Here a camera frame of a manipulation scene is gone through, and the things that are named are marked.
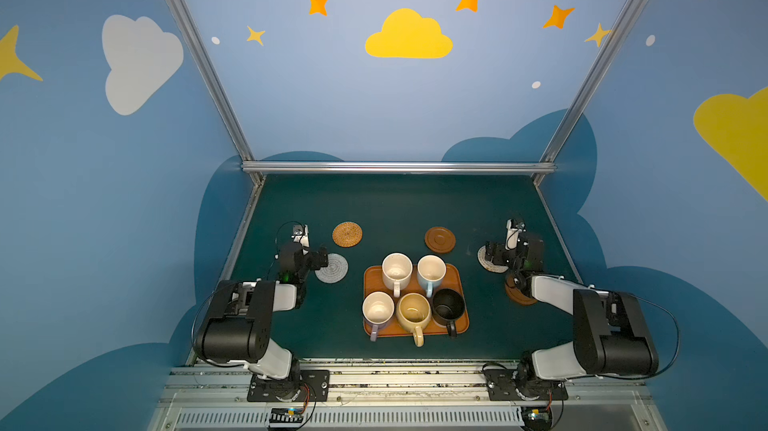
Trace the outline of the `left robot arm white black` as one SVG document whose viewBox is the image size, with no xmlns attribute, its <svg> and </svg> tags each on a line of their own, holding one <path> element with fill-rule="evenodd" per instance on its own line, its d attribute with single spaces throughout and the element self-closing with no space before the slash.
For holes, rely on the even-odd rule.
<svg viewBox="0 0 768 431">
<path fill-rule="evenodd" d="M 300 308 L 309 274 L 328 263 L 326 247 L 290 242 L 279 251 L 276 279 L 221 282 L 201 323 L 193 326 L 197 356 L 218 367 L 242 365 L 261 379 L 294 381 L 298 363 L 271 338 L 273 315 Z"/>
</svg>

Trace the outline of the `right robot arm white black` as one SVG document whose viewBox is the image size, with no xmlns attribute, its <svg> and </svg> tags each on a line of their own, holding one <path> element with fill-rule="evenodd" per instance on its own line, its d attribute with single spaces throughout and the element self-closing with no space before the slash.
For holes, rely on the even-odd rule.
<svg viewBox="0 0 768 431">
<path fill-rule="evenodd" d="M 631 293 L 598 290 L 543 271 L 543 241 L 510 231 L 504 242 L 488 241 L 479 261 L 502 268 L 507 294 L 519 304 L 544 303 L 572 316 L 572 339 L 526 352 L 514 375 L 525 399 L 555 394 L 561 383 L 588 376 L 642 380 L 659 372 L 660 358 L 640 299 Z"/>
</svg>

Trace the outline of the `woven rattan coaster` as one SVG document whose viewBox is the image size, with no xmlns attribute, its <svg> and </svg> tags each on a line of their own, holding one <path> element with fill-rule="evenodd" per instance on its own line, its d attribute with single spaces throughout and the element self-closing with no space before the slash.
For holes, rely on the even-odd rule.
<svg viewBox="0 0 768 431">
<path fill-rule="evenodd" d="M 333 242 L 342 248 L 351 248 L 362 241 L 363 230 L 355 222 L 343 222 L 338 224 L 332 232 Z"/>
</svg>

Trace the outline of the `grey felt coaster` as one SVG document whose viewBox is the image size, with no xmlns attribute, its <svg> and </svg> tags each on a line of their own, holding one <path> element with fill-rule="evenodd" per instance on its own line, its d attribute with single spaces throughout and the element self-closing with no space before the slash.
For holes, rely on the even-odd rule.
<svg viewBox="0 0 768 431">
<path fill-rule="evenodd" d="M 336 253 L 328 255 L 328 263 L 315 272 L 317 279 L 325 284 L 335 284 L 347 275 L 349 265 L 347 260 Z"/>
</svg>

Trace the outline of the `brown wooden coaster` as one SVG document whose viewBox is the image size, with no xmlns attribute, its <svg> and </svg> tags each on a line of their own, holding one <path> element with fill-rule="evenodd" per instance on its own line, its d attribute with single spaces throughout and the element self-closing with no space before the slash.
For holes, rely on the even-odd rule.
<svg viewBox="0 0 768 431">
<path fill-rule="evenodd" d="M 447 254 L 456 245 L 456 237 L 449 229 L 436 226 L 430 228 L 424 236 L 425 245 L 436 254 Z"/>
<path fill-rule="evenodd" d="M 537 303 L 536 299 L 526 296 L 516 287 L 514 278 L 511 275 L 505 278 L 505 293 L 510 300 L 521 306 L 532 306 Z"/>
</svg>

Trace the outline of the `white multicolour woven coaster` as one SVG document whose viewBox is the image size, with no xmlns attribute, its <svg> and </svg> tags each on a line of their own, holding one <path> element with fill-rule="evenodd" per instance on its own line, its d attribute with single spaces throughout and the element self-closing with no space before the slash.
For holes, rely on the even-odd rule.
<svg viewBox="0 0 768 431">
<path fill-rule="evenodd" d="M 477 252 L 477 259 L 480 265 L 491 273 L 503 274 L 508 270 L 507 266 L 493 264 L 486 258 L 486 247 L 482 246 Z"/>
</svg>

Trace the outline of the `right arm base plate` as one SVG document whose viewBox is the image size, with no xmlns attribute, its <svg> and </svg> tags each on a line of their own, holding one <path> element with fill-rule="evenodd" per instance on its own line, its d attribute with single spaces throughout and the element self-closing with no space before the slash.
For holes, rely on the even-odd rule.
<svg viewBox="0 0 768 431">
<path fill-rule="evenodd" d="M 543 380 L 533 374 L 507 369 L 481 371 L 491 401 L 566 401 L 569 396 L 561 381 Z"/>
</svg>

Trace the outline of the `light blue mug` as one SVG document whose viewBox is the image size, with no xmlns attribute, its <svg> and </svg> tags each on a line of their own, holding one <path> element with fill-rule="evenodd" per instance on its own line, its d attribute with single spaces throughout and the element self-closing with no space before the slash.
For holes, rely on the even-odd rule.
<svg viewBox="0 0 768 431">
<path fill-rule="evenodd" d="M 440 287 L 446 272 L 446 263 L 436 255 L 427 255 L 418 261 L 418 284 L 428 299 L 431 299 L 435 291 Z"/>
</svg>

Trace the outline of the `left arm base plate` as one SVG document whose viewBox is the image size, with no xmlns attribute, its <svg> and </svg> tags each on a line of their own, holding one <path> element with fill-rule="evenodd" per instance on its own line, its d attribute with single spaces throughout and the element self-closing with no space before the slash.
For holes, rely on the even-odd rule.
<svg viewBox="0 0 768 431">
<path fill-rule="evenodd" d="M 248 402 L 301 403 L 326 402 L 329 392 L 328 370 L 299 370 L 282 380 L 253 375 L 248 386 Z"/>
</svg>

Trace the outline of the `white speckled mug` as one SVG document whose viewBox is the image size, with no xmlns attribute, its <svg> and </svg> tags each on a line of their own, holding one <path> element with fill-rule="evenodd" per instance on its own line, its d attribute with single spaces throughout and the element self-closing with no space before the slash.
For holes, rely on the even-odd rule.
<svg viewBox="0 0 768 431">
<path fill-rule="evenodd" d="M 382 262 L 382 281 L 384 286 L 399 299 L 404 289 L 409 285 L 413 272 L 413 264 L 408 256 L 402 253 L 391 253 Z"/>
</svg>

